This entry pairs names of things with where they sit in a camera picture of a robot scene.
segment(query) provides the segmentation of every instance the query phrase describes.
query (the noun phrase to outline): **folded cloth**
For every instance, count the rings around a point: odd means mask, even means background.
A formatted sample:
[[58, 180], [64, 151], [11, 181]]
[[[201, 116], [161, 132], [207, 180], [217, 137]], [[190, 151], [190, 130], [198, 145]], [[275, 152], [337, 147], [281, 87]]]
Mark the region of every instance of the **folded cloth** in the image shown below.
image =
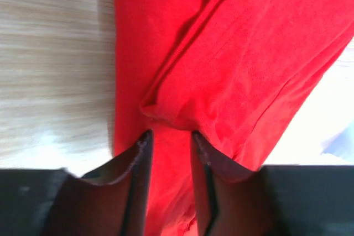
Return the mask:
[[354, 0], [114, 0], [120, 154], [147, 129], [146, 235], [196, 235], [190, 131], [256, 170], [354, 35]]

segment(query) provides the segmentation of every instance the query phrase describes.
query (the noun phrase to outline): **red cloth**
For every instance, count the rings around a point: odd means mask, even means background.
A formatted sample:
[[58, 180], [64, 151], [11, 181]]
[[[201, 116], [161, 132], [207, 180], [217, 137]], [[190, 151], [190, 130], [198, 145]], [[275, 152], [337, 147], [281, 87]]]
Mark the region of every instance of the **red cloth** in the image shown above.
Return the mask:
[[255, 170], [354, 34], [354, 0], [115, 0], [114, 147], [155, 131], [146, 235], [196, 235], [191, 130]]

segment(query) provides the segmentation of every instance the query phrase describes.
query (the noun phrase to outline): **red fabric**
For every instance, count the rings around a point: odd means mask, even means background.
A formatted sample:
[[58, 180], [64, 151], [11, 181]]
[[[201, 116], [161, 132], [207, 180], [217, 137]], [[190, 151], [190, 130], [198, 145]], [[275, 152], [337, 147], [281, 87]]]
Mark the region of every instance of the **red fabric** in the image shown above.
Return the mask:
[[354, 0], [115, 0], [114, 147], [155, 131], [146, 235], [196, 235], [189, 138], [261, 166], [354, 34]]

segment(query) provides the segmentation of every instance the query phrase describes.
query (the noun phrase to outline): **wooden surface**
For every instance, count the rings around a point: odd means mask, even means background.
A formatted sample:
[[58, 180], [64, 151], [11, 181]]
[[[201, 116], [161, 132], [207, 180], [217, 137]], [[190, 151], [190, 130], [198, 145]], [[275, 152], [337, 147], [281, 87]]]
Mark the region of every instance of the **wooden surface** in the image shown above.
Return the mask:
[[[329, 74], [268, 162], [320, 152], [354, 118], [353, 91]], [[81, 175], [110, 159], [113, 114], [112, 0], [0, 0], [0, 167]]]

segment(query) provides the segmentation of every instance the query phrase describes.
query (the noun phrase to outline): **wood grain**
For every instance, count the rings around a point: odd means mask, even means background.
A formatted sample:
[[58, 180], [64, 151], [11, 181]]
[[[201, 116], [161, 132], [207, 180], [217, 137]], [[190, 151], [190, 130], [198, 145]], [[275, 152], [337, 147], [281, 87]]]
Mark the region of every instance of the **wood grain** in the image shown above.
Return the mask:
[[111, 157], [113, 0], [0, 0], [0, 167]]

